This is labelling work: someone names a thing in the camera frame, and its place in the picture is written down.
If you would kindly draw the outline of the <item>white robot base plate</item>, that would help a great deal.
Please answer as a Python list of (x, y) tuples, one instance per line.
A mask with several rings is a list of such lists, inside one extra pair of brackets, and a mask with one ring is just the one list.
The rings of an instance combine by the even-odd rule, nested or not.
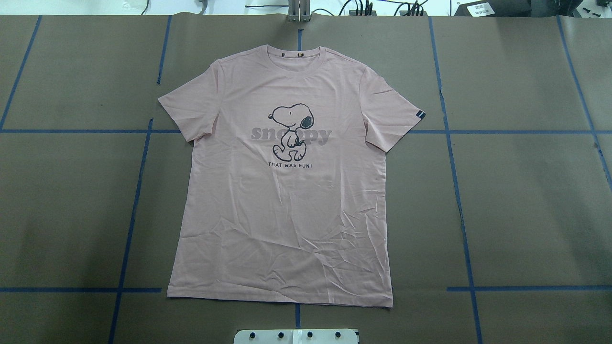
[(359, 331), (332, 329), (253, 329), (240, 330), (234, 344), (360, 344)]

